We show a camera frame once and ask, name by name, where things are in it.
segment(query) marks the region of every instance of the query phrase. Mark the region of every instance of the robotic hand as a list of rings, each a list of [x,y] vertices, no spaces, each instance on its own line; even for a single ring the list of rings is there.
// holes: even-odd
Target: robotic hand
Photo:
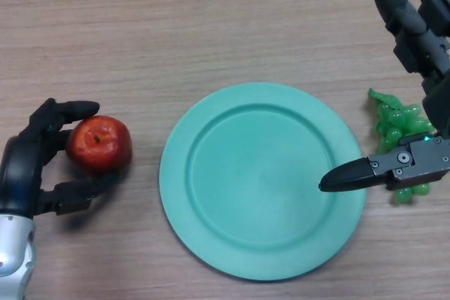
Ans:
[[[409,73],[417,72],[425,92],[423,108],[437,133],[407,136],[387,154],[370,155],[334,168],[319,184],[340,192],[386,184],[388,190],[440,180],[450,171],[450,0],[375,0],[394,53]]]
[[[41,173],[60,150],[70,130],[64,124],[95,115],[100,105],[89,101],[57,103],[48,99],[30,117],[30,124],[10,138],[0,165],[0,300],[23,300],[36,254],[34,216],[88,209],[93,198],[118,182],[119,173],[64,182],[41,189]]]

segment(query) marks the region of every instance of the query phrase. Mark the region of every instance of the wooden table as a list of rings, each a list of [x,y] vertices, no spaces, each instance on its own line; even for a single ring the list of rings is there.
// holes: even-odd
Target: wooden table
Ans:
[[[31,300],[449,298],[448,178],[413,206],[394,207],[382,188],[368,190],[346,248],[282,283],[209,269],[182,247],[162,211],[158,165],[169,132],[192,104],[231,84],[276,81],[308,91],[373,152],[367,89],[405,103],[423,97],[420,77],[392,53],[373,0],[0,0],[0,37],[3,144],[48,97],[97,100],[134,139],[129,179],[88,222],[74,228],[71,216],[36,217]],[[45,188],[69,179],[66,164],[61,154],[46,168]]]

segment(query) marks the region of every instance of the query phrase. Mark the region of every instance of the teal plate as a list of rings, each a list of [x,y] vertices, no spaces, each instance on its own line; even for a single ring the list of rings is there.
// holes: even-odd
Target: teal plate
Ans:
[[[354,232],[365,190],[331,194],[318,185],[360,156],[349,128],[313,96],[239,84],[179,120],[162,154],[162,204],[180,240],[217,270],[293,278],[327,262]]]

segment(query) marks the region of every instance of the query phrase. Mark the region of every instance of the red apple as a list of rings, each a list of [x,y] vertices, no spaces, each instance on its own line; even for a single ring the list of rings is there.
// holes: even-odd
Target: red apple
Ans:
[[[93,175],[122,170],[133,155],[125,124],[102,115],[81,121],[70,134],[65,151],[76,165]]]

